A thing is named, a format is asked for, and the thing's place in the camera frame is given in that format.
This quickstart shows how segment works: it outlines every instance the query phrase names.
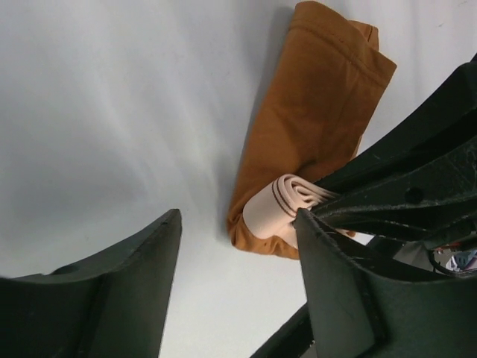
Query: orange cloth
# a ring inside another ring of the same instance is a hole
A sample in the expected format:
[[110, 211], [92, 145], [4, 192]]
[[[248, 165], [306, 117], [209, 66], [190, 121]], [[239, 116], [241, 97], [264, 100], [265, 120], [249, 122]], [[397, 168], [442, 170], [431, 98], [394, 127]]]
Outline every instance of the orange cloth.
[[245, 204], [281, 175], [315, 182], [350, 161], [395, 68], [378, 52], [377, 28], [314, 1], [296, 6], [238, 172], [227, 215], [234, 246], [298, 258], [278, 236], [250, 233]]

